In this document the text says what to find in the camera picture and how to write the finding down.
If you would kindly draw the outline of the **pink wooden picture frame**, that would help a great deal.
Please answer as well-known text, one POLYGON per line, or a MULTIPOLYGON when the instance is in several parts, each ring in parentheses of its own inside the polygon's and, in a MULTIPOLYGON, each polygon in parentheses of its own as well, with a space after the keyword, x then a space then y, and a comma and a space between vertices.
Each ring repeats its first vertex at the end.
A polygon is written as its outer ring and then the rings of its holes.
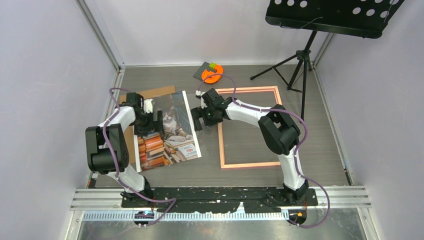
MULTIPOLYGON (((275 86, 256 86, 256 87, 240 87, 235 90, 236 94, 245 93, 261 93, 270 92, 273 93, 275 102, 279 105, 282 104, 280 92, 278 87, 275 86)), ((241 169, 241 168, 260 168, 260 167, 274 167, 280 166, 279 161, 268 161, 268 162, 255 162, 255 163, 237 163, 237 164, 226 164, 225 163, 225 146, 222 123, 217 125, 218 131, 218 142, 219 142, 219 159, 221 169, 241 169)))

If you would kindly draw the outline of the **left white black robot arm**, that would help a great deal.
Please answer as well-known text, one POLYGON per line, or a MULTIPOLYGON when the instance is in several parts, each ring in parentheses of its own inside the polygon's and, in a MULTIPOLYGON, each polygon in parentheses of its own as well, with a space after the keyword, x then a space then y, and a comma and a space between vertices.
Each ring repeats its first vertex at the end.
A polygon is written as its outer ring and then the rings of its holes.
POLYGON ((141 94, 129 92, 122 103, 104 122, 85 130, 87 165, 92 172, 107 175, 123 188, 122 196, 128 200, 134 197, 141 207, 154 202, 154 194, 148 180, 130 165, 130 152, 124 132, 133 127, 136 137, 153 132, 162 132, 163 111, 154 110, 153 100, 141 94))

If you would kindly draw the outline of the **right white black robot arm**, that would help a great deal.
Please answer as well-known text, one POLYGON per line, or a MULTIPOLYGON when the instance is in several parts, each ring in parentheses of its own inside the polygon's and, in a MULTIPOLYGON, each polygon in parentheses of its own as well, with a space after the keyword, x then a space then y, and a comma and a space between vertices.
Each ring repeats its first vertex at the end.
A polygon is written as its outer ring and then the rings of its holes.
POLYGON ((223 98, 214 88, 195 92, 201 105, 191 109, 194 129, 214 126, 224 120, 241 121, 261 131, 268 149, 277 155, 283 171, 285 198, 291 205, 299 205, 306 197, 308 180, 303 176, 298 147, 301 131, 282 105, 260 107, 234 97, 223 98))

